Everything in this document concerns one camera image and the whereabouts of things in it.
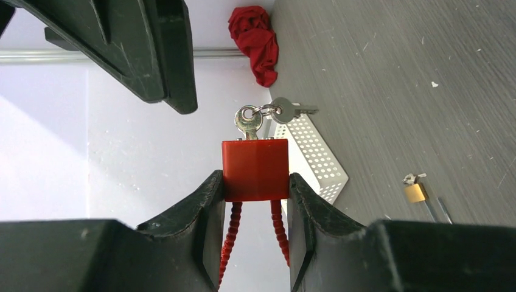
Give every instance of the silver key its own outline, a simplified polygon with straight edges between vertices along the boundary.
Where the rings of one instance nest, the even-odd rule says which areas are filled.
[[[237,114],[235,115],[235,125],[239,128],[239,130],[244,134],[246,140],[258,140],[258,135],[256,132],[262,127],[263,124],[263,115],[258,112],[253,114],[253,111],[256,109],[256,106],[246,105],[239,109]]]
[[[412,173],[409,173],[403,179],[403,184],[406,185],[406,186],[415,185],[416,184],[416,178],[417,177],[415,175],[413,175]]]
[[[317,106],[293,105],[285,97],[278,97],[273,100],[272,105],[278,106],[279,111],[272,114],[273,119],[280,124],[289,123],[294,118],[301,117],[301,114],[316,114],[319,112]]]

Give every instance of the metal pin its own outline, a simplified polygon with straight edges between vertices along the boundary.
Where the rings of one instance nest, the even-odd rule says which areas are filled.
[[[441,211],[446,217],[446,220],[448,220],[448,223],[453,224],[452,218],[450,217],[450,213],[448,213],[448,209],[446,208],[446,205],[444,204],[443,200],[439,197],[437,198],[437,202],[439,203],[439,207],[441,207]]]
[[[428,213],[430,213],[430,217],[432,218],[432,222],[437,222],[437,218],[435,216],[434,208],[428,203],[428,200],[425,200],[425,206],[427,207]]]

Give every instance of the white wall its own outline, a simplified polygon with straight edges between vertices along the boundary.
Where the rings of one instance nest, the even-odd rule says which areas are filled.
[[[186,0],[194,47],[235,47],[229,36],[228,20],[235,7],[261,5],[269,12],[275,0]],[[45,41],[45,25],[18,9],[0,39],[0,49],[56,48]]]
[[[86,76],[0,66],[0,221],[87,216]]]
[[[101,69],[89,72],[90,214],[136,226],[221,169],[221,142],[242,137],[234,114],[270,101],[247,60],[196,60],[199,110],[148,105]],[[226,225],[229,218],[228,204]],[[288,291],[289,275],[267,202],[245,203],[220,291]]]

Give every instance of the key ring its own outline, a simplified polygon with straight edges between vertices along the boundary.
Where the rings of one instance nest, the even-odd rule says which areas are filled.
[[[267,116],[272,115],[273,113],[277,113],[280,110],[280,107],[277,106],[277,105],[271,105],[271,104],[266,104],[266,105],[258,106],[257,108],[255,108],[253,110],[253,115],[255,115],[258,112],[261,112],[263,110],[266,110],[266,111],[262,112],[262,116],[263,117],[267,117]]]
[[[255,115],[247,118],[244,113],[246,111],[253,111],[255,106],[246,105],[239,109],[235,114],[235,125],[245,135],[246,140],[258,140],[256,132],[262,127],[263,115],[258,111]]]

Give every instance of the metal rail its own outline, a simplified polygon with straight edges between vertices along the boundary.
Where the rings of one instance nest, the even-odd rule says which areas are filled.
[[[244,58],[245,56],[238,49],[233,48],[194,48],[193,57],[196,59],[219,59]],[[90,61],[81,52],[66,50],[0,50],[0,65],[82,63]]]

